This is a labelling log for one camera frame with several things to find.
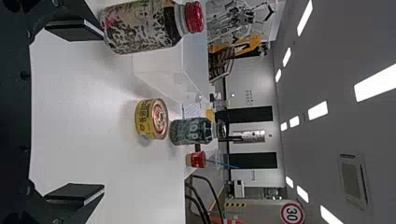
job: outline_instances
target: tin can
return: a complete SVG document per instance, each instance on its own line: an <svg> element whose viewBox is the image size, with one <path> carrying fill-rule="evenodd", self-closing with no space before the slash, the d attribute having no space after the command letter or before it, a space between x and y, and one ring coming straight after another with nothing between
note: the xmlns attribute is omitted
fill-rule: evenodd
<svg viewBox="0 0 396 224"><path fill-rule="evenodd" d="M195 168L206 167L206 154L204 151L194 152L186 155L186 165Z"/></svg>
<svg viewBox="0 0 396 224"><path fill-rule="evenodd" d="M207 145L214 138L212 126L212 122L206 118L176 119L171 123L171 141L175 146Z"/></svg>
<svg viewBox="0 0 396 224"><path fill-rule="evenodd" d="M143 100L134 112L134 124L138 134L150 139L164 139L168 133L168 109L162 99Z"/></svg>

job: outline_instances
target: label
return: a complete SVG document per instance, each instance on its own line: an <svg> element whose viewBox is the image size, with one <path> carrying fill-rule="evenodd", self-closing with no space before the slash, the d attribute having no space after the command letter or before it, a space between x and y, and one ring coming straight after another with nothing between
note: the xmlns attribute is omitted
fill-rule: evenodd
<svg viewBox="0 0 396 224"><path fill-rule="evenodd" d="M305 220L303 208L297 203L287 203L280 209L280 216L285 224L302 224Z"/></svg>
<svg viewBox="0 0 396 224"><path fill-rule="evenodd" d="M136 129L139 134L143 134L148 138L155 138L154 132L151 128L151 113L149 111L151 101L142 101L137 105L135 112Z"/></svg>
<svg viewBox="0 0 396 224"><path fill-rule="evenodd" d="M172 47L165 28L164 3L138 0L107 7L101 17L107 45L118 54Z"/></svg>

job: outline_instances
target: red circle sign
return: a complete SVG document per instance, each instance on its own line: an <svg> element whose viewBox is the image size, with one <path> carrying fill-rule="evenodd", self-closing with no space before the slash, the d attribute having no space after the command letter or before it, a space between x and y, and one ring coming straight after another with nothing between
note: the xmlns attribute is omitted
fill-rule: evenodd
<svg viewBox="0 0 396 224"><path fill-rule="evenodd" d="M287 203L280 209L280 216L285 224L302 224L305 220L303 208L297 203Z"/></svg>

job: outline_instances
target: ceiling vent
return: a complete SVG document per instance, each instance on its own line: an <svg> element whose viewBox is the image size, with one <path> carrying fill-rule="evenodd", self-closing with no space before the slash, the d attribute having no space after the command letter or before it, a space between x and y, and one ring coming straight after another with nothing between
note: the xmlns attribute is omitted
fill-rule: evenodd
<svg viewBox="0 0 396 224"><path fill-rule="evenodd" d="M341 153L339 157L341 183L346 199L366 210L370 204L367 175L361 154Z"/></svg>

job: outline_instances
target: small red cap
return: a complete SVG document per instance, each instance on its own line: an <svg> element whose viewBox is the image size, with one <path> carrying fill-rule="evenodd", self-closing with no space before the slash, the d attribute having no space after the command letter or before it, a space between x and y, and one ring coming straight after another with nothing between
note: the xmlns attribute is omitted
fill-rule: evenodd
<svg viewBox="0 0 396 224"><path fill-rule="evenodd" d="M186 4L186 22L187 28L191 34L201 33L204 30L204 13L201 3L189 2Z"/></svg>

